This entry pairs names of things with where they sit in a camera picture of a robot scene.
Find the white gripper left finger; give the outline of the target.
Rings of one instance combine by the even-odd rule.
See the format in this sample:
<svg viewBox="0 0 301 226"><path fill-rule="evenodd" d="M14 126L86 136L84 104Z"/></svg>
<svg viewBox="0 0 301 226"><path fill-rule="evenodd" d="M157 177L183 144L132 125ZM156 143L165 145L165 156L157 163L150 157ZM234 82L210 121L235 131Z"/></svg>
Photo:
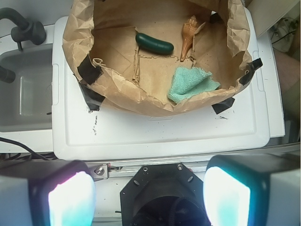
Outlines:
<svg viewBox="0 0 301 226"><path fill-rule="evenodd" d="M2 226L90 226L95 183L82 161L0 163Z"/></svg>

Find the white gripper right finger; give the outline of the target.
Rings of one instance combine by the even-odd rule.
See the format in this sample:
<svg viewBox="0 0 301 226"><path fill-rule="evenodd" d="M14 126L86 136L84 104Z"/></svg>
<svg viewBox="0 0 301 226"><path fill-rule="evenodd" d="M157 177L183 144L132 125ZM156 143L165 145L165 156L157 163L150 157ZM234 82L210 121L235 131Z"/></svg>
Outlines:
<svg viewBox="0 0 301 226"><path fill-rule="evenodd" d="M207 165L203 197L214 226L299 226L298 154L229 154Z"/></svg>

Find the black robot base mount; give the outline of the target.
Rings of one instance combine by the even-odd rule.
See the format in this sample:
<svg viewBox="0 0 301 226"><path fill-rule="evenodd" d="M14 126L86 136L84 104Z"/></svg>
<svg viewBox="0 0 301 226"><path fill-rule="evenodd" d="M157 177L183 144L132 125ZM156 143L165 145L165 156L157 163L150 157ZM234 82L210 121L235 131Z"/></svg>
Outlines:
<svg viewBox="0 0 301 226"><path fill-rule="evenodd" d="M136 173L120 192L124 226L209 226L203 181L187 168Z"/></svg>

